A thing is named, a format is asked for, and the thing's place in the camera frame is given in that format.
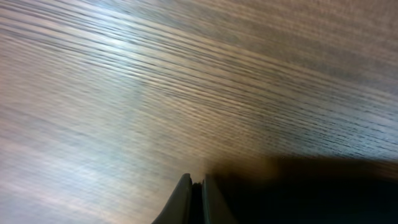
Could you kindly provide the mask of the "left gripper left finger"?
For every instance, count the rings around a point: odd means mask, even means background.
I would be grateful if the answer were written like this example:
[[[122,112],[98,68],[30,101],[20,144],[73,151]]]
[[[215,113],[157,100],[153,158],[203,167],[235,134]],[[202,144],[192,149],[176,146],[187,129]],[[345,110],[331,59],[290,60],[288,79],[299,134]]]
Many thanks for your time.
[[[181,176],[162,211],[152,224],[187,224],[192,197],[190,174]]]

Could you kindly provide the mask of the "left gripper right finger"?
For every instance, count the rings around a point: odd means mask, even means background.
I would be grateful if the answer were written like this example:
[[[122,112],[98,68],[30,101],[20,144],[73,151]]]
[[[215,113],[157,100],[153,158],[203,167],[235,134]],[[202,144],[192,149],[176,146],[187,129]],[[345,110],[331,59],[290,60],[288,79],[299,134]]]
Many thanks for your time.
[[[202,183],[203,212],[206,224],[238,224],[215,179],[206,175]]]

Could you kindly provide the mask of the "black garment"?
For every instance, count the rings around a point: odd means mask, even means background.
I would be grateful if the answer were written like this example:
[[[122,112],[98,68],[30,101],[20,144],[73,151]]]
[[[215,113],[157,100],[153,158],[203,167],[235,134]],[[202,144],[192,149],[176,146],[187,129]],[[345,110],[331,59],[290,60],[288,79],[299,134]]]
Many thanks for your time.
[[[206,177],[228,209],[193,186],[190,223],[396,223],[397,163],[337,157],[223,161]]]

